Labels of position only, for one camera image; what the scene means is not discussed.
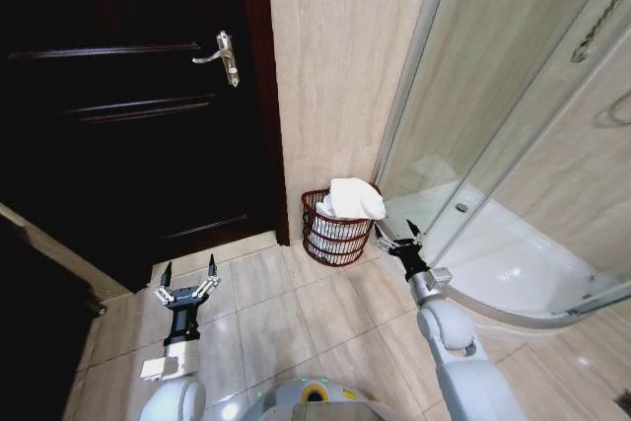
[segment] towel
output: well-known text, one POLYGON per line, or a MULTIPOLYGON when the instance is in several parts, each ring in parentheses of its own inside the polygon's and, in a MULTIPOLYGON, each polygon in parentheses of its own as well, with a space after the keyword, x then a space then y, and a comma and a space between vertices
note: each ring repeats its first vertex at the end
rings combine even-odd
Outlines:
POLYGON ((386 216, 384 199, 367 182, 356 177, 331 180, 330 208, 338 219, 373 219, 386 216))

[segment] metal handle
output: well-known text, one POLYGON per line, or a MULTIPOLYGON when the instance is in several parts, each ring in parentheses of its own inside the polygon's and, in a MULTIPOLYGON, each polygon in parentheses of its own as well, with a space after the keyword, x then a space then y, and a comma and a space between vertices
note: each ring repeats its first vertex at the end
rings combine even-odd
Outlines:
POLYGON ((596 23, 592 26, 588 34, 585 35, 585 38, 583 39, 583 41, 581 41, 581 44, 579 44, 572 52, 572 57, 570 58, 570 60, 573 63, 580 63, 588 57, 588 55, 590 54, 590 46, 592 45, 594 38, 596 38, 596 35, 598 35, 600 30, 602 30, 605 22, 609 20, 609 17, 611 17, 611 14, 613 14, 613 11, 618 7, 618 5, 620 5, 622 1, 623 0, 611 0, 609 2, 602 14, 600 14, 600 17, 598 17, 598 20, 596 20, 596 23))
POLYGON ((239 70, 237 69, 237 61, 235 59, 235 53, 233 52, 233 43, 223 30, 217 35, 217 45, 219 46, 217 52, 205 58, 193 58, 192 61, 195 64, 206 64, 221 58, 224 61, 224 68, 226 68, 228 84, 236 87, 239 85, 239 70))
POLYGON ((625 104, 627 100, 631 99, 631 91, 618 99, 615 103, 607 108, 607 115, 611 121, 618 125, 631 125, 631 118, 620 118, 617 114, 620 113, 620 108, 625 104))

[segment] shower enclosure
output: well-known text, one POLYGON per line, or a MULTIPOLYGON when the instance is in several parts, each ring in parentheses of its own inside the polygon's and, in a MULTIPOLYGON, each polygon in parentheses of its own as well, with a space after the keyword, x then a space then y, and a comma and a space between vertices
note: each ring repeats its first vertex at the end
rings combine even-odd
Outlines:
POLYGON ((378 165, 455 299, 571 323, 631 295, 631 0, 424 0, 378 165))

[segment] red basket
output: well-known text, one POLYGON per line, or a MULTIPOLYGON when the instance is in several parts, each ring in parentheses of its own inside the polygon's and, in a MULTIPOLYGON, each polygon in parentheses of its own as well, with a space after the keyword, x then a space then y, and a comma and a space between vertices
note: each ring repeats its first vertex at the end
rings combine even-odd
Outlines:
POLYGON ((364 251, 375 221, 372 219, 342 220, 316 212, 328 189, 309 191, 303 201, 303 247, 315 261, 328 266, 345 266, 357 260, 364 251))

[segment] door handle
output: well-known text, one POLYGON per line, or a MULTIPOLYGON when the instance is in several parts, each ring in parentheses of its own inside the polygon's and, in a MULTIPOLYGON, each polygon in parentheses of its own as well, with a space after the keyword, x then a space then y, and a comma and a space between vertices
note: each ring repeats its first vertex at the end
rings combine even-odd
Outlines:
POLYGON ((235 88, 239 85, 237 60, 235 59, 235 52, 233 51, 233 43, 223 30, 217 35, 217 45, 219 49, 215 53, 205 58, 193 58, 192 61, 195 64, 206 64, 221 58, 224 62, 224 68, 226 69, 226 76, 228 76, 228 84, 235 88))

